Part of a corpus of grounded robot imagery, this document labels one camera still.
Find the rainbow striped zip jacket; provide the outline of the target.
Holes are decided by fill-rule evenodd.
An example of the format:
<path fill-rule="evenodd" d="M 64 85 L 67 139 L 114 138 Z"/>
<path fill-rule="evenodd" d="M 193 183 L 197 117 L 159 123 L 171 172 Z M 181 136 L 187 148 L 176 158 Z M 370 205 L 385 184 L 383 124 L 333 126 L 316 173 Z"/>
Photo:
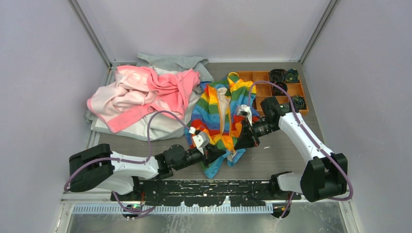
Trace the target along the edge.
<path fill-rule="evenodd" d="M 222 163 L 234 166 L 245 153 L 234 146 L 241 132 L 242 117 L 236 115 L 238 106 L 252 103 L 257 88 L 253 81 L 245 81 L 231 72 L 226 78 L 202 85 L 204 90 L 196 102 L 188 126 L 205 132 L 212 145 L 225 153 L 208 166 L 202 166 L 204 174 L 212 179 Z"/>

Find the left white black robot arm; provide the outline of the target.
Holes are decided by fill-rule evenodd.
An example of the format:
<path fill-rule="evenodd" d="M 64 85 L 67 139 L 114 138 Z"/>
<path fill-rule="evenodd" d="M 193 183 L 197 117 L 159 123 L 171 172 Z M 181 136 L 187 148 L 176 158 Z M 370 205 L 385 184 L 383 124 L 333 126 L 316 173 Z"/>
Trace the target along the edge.
<path fill-rule="evenodd" d="M 120 154 L 112 151 L 109 144 L 99 144 L 69 158 L 70 177 L 64 191 L 86 192 L 100 188 L 137 200 L 142 193 L 138 178 L 163 180 L 172 177 L 175 170 L 197 163 L 206 166 L 224 154 L 224 150 L 212 144 L 188 150 L 175 144 L 161 154 L 143 158 Z"/>

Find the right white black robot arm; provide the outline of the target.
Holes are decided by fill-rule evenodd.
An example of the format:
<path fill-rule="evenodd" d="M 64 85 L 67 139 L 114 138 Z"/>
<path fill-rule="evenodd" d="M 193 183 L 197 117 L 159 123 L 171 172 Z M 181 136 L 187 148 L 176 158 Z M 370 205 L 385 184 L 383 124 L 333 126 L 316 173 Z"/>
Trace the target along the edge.
<path fill-rule="evenodd" d="M 336 199 L 345 194 L 348 190 L 347 158 L 326 147 L 291 103 L 280 104 L 276 97 L 268 97 L 260 105 L 264 116 L 257 122 L 252 122 L 249 106 L 243 104 L 237 107 L 235 115 L 242 120 L 241 132 L 234 148 L 257 147 L 260 137 L 281 130 L 306 162 L 302 174 L 286 171 L 272 175 L 268 187 L 271 196 L 280 200 L 289 192 L 294 192 L 315 202 Z"/>

